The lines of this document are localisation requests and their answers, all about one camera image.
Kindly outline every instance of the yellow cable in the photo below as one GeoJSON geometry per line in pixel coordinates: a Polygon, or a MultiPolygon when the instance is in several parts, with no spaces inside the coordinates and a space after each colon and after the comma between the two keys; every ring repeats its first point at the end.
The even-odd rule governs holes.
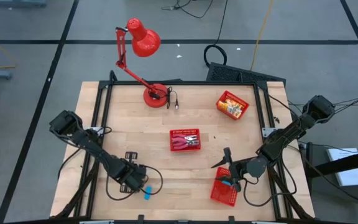
{"type": "Polygon", "coordinates": [[[254,49],[254,56],[252,57],[252,64],[251,64],[251,68],[249,69],[250,71],[252,71],[252,69],[254,68],[254,62],[255,62],[255,58],[256,58],[256,52],[258,51],[259,40],[260,40],[260,38],[262,38],[262,32],[264,31],[264,28],[265,28],[265,25],[266,25],[266,20],[267,20],[269,14],[270,14],[270,11],[272,10],[272,6],[273,6],[273,0],[270,0],[270,4],[268,5],[268,10],[266,12],[264,23],[262,24],[262,27],[260,28],[259,36],[258,36],[258,39],[256,40],[255,49],[254,49]]]}
{"type": "Polygon", "coordinates": [[[4,54],[11,60],[11,62],[14,65],[7,65],[7,66],[0,66],[0,69],[5,69],[5,68],[16,68],[17,65],[17,60],[7,51],[5,50],[3,47],[0,46],[0,50],[2,52],[4,52],[4,54]]]}

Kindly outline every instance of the lamp arm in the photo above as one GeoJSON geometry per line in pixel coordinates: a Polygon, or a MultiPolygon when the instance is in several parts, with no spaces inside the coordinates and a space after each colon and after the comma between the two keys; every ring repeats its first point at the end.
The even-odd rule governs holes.
{"type": "Polygon", "coordinates": [[[134,79],[136,79],[138,82],[146,86],[146,88],[148,88],[151,92],[156,93],[158,90],[154,86],[148,84],[143,78],[138,77],[135,73],[133,73],[127,68],[126,50],[125,50],[125,35],[127,31],[128,30],[126,28],[116,27],[117,51],[118,51],[118,58],[119,58],[119,60],[116,62],[116,65],[119,68],[123,69],[134,79]]]}

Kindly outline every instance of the lamp base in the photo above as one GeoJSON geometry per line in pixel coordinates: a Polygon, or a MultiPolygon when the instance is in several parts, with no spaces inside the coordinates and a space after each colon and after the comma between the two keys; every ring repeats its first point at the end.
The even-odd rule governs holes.
{"type": "Polygon", "coordinates": [[[146,88],[143,92],[143,99],[144,102],[147,104],[147,106],[153,107],[153,108],[159,108],[162,107],[167,103],[167,87],[163,84],[153,84],[153,87],[155,87],[158,91],[156,94],[160,96],[160,99],[152,98],[149,94],[149,89],[146,88]]]}

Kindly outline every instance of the red desk lamp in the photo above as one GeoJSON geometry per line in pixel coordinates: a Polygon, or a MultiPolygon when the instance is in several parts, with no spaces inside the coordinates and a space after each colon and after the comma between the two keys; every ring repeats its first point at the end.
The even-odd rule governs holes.
{"type": "Polygon", "coordinates": [[[116,28],[117,34],[117,49],[119,60],[116,65],[123,69],[130,76],[141,82],[146,89],[143,93],[145,103],[151,107],[158,108],[167,102],[167,87],[163,84],[148,84],[143,78],[139,78],[135,73],[127,68],[126,50],[125,50],[125,34],[130,32],[133,36],[132,48],[139,57],[148,57],[154,54],[160,47],[161,40],[156,32],[150,29],[145,29],[142,22],[137,18],[128,20],[126,28],[116,28]]]}

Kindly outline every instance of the lamp shade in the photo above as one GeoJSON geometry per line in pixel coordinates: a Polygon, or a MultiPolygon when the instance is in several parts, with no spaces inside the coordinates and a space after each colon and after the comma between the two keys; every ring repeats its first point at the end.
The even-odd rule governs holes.
{"type": "Polygon", "coordinates": [[[133,36],[132,48],[139,57],[148,57],[160,47],[160,36],[150,29],[146,29],[137,18],[128,20],[127,29],[133,36]]]}

